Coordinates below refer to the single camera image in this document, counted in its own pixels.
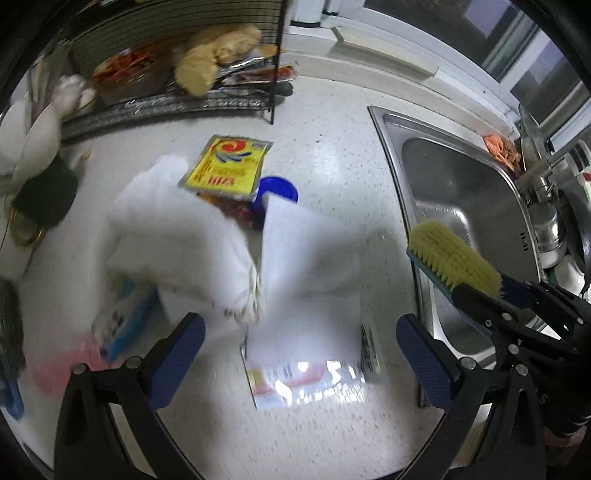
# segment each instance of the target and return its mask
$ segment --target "stainless steel sink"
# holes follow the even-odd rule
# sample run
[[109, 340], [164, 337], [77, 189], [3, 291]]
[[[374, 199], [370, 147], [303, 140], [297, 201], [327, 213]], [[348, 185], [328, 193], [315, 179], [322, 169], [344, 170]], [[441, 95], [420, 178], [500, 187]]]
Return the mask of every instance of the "stainless steel sink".
[[[394, 176], [407, 231], [435, 218], [459, 235], [497, 270], [539, 282], [541, 267], [525, 203], [490, 155], [458, 137], [400, 113], [371, 106]], [[414, 268], [418, 315], [433, 336], [457, 356], [484, 367], [492, 344]]]

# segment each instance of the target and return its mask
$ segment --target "white cloth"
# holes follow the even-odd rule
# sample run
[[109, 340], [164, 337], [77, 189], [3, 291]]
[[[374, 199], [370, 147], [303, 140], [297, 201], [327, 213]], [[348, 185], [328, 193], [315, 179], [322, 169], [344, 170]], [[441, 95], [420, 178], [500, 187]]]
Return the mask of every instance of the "white cloth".
[[358, 247], [340, 222], [269, 197], [261, 259], [265, 317], [249, 327], [249, 364], [361, 359]]
[[257, 320], [257, 273], [244, 233], [213, 205], [178, 187], [189, 165], [164, 155], [115, 199], [109, 220], [121, 235], [108, 267], [188, 294], [201, 314]]

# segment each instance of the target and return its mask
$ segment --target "white countertop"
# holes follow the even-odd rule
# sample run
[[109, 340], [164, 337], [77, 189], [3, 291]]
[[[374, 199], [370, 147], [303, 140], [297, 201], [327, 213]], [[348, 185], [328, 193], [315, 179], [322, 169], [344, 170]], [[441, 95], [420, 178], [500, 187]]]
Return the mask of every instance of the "white countertop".
[[[288, 178], [300, 204], [364, 232], [363, 303], [378, 328], [389, 381], [366, 385], [365, 396], [351, 403], [331, 398], [257, 411], [239, 353], [241, 330], [206, 341], [160, 416], [211, 480], [376, 478], [404, 467], [441, 415], [417, 408], [414, 376], [395, 341], [396, 320], [415, 310], [414, 289], [396, 190], [367, 106], [413, 116], [481, 147], [482, 139], [434, 112], [373, 90], [309, 77], [298, 78], [294, 87], [294, 96], [277, 107], [274, 126], [251, 116], [195, 116], [72, 145], [72, 158], [93, 148], [86, 175], [71, 211], [47, 234], [20, 285], [24, 351], [34, 367], [75, 345], [106, 297], [105, 260], [114, 240], [105, 218], [110, 202], [159, 155], [196, 159], [213, 134], [273, 141], [263, 175]], [[146, 352], [170, 330], [165, 320], [154, 319], [134, 351]], [[60, 400], [39, 393], [30, 370], [20, 386], [25, 416], [9, 423], [51, 466]], [[131, 437], [124, 431], [126, 441]]]

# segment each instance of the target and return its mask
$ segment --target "blue lid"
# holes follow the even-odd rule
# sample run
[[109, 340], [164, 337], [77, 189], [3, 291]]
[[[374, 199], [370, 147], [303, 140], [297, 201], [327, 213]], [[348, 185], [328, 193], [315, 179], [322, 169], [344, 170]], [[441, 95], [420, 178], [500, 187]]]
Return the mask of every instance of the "blue lid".
[[292, 182], [281, 177], [263, 177], [259, 182], [256, 199], [250, 205], [253, 213], [265, 215], [265, 207], [262, 204], [262, 197], [268, 192], [297, 203], [297, 190]]

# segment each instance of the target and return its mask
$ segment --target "dish drying rack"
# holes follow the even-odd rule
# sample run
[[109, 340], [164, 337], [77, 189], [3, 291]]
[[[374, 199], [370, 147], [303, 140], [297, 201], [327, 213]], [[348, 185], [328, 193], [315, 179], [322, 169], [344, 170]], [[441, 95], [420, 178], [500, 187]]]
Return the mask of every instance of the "dish drying rack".
[[264, 90], [237, 86], [213, 89], [194, 97], [176, 86], [174, 78], [163, 93], [95, 109], [68, 119], [62, 140], [74, 140], [97, 130], [160, 117], [211, 111], [261, 111], [275, 121], [275, 88], [287, 0], [114, 0], [82, 11], [63, 32], [70, 41], [69, 63], [74, 73], [88, 78], [95, 67], [112, 55], [146, 39], [190, 38], [197, 30], [215, 24], [250, 22], [262, 33], [262, 44], [277, 46], [265, 63], [274, 68], [271, 86]]

